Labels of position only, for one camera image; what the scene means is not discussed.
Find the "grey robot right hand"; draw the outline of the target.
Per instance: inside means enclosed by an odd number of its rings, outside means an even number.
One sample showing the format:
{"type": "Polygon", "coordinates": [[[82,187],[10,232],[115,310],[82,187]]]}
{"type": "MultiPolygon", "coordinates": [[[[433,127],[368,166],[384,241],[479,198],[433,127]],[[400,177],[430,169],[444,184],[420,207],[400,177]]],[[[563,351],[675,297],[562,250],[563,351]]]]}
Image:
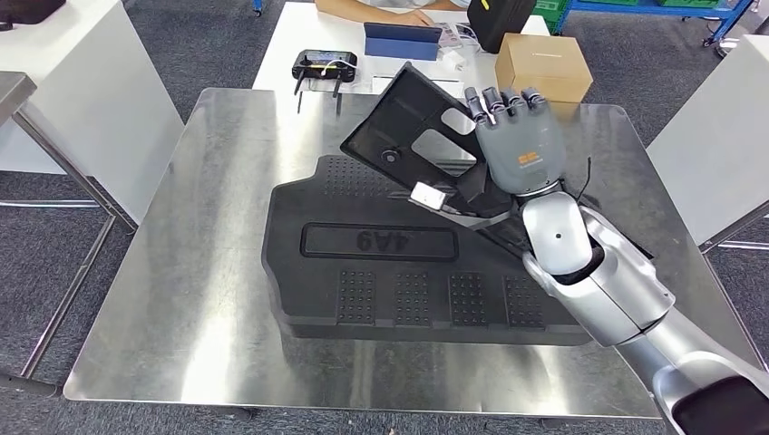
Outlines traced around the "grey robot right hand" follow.
{"type": "Polygon", "coordinates": [[[559,183],[566,147],[549,102],[535,88],[463,91],[474,132],[495,185],[516,197],[559,183]]]}

